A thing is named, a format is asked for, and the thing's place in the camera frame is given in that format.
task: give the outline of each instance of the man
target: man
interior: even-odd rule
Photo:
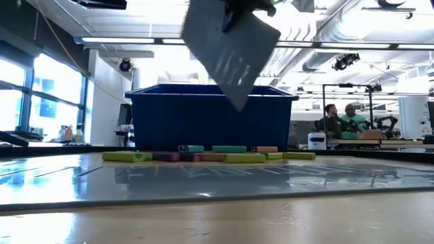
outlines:
[[[347,122],[343,121],[338,117],[338,110],[334,104],[328,104],[324,108],[326,112],[325,118],[322,118],[318,122],[318,129],[320,131],[325,131],[324,129],[324,120],[325,127],[327,128],[327,137],[333,139],[341,139],[342,138],[342,128],[347,126]]]
[[[345,115],[342,116],[342,119],[346,122],[354,121],[358,124],[359,129],[366,129],[366,118],[361,115],[355,114],[355,109],[352,104],[348,104],[345,106]]]

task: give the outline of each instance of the ceiling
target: ceiling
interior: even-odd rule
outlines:
[[[68,31],[74,37],[179,37],[182,21],[188,8],[188,0],[128,0],[126,10],[85,9],[69,0],[27,0],[40,9],[48,18]],[[255,12],[261,20],[279,29],[281,39],[289,41],[363,41],[363,42],[409,42],[434,43],[434,10],[429,0],[407,1],[400,8],[413,9],[396,12],[379,10],[375,0],[312,0],[313,13],[299,12],[292,1],[276,5],[277,13],[269,18],[264,12]],[[136,66],[144,64],[143,59],[153,59],[163,73],[176,73],[171,79],[187,80],[194,76],[195,68],[201,69],[198,61],[191,58],[186,47],[158,45],[88,45],[100,50],[103,58],[117,68],[122,58],[134,53]],[[427,92],[427,82],[411,83],[419,77],[421,70],[430,65],[429,52],[358,51],[361,60],[343,71],[335,71],[332,65],[336,55],[345,53],[329,50],[305,50],[277,48],[265,66],[256,84],[274,85],[281,89],[295,91],[303,86],[305,91],[319,91],[324,83],[382,83],[387,92]],[[315,70],[303,69],[303,64],[314,60]],[[335,92],[345,89],[334,89]],[[316,96],[300,93],[309,106],[316,102]],[[365,96],[334,96],[334,99],[353,98],[364,101]],[[392,103],[396,97],[389,96]]]

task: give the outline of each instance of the cable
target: cable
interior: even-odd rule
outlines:
[[[380,68],[377,68],[377,67],[375,67],[374,65],[372,65],[372,64],[370,64],[370,63],[368,63],[368,62],[365,62],[365,61],[363,61],[363,60],[360,60],[360,61],[362,61],[362,62],[364,62],[365,64],[369,65],[371,68],[375,68],[376,70],[378,70],[378,71],[380,71],[380,72],[382,72],[382,73],[384,73],[384,74],[386,74],[386,75],[389,75],[389,76],[391,76],[391,77],[397,79],[398,81],[401,80],[400,78],[396,77],[395,75],[392,75],[391,73],[388,73],[388,72],[386,72],[386,71],[383,71],[383,70],[381,70]]]
[[[60,40],[59,36],[58,36],[58,35],[56,34],[56,32],[54,31],[53,27],[51,26],[50,22],[49,22],[48,19],[47,19],[47,16],[45,16],[45,14],[44,14],[44,12],[43,12],[41,6],[39,5],[39,0],[36,0],[35,2],[36,2],[36,5],[37,5],[37,7],[38,7],[39,12],[41,12],[41,15],[42,15],[43,19],[44,19],[45,22],[47,23],[48,27],[50,28],[51,32],[53,33],[53,35],[55,36],[55,38],[57,39],[57,41],[59,42],[60,46],[62,46],[62,49],[66,52],[66,54],[68,55],[68,57],[69,57],[69,58],[71,59],[71,61],[75,64],[75,66],[76,66],[76,67],[81,71],[81,73],[82,73],[86,78],[88,78],[89,80],[92,80],[92,79],[90,79],[90,77],[88,77],[88,76],[86,75],[86,73],[84,72],[84,70],[83,70],[83,69],[82,69],[82,68],[77,64],[77,62],[74,60],[74,58],[71,56],[71,54],[68,52],[68,50],[67,50],[67,49],[65,48],[65,46],[63,45],[62,41]],[[120,98],[117,98],[116,96],[114,96],[114,95],[112,95],[111,93],[107,92],[106,90],[102,89],[102,88],[101,88],[97,83],[93,82],[93,84],[94,84],[97,88],[99,88],[101,91],[103,91],[104,93],[106,93],[107,95],[109,95],[110,97],[112,97],[112,98],[114,98],[114,99],[120,101],[121,103],[125,103],[124,100],[122,100],[122,99],[120,99]]]

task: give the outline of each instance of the white container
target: white container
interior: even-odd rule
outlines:
[[[313,132],[307,135],[307,148],[309,150],[327,150],[326,134]]]

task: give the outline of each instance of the security camera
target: security camera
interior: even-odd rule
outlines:
[[[132,65],[131,65],[131,62],[130,62],[129,58],[122,59],[122,62],[119,65],[119,69],[122,72],[129,72],[131,70],[131,67],[132,67]]]

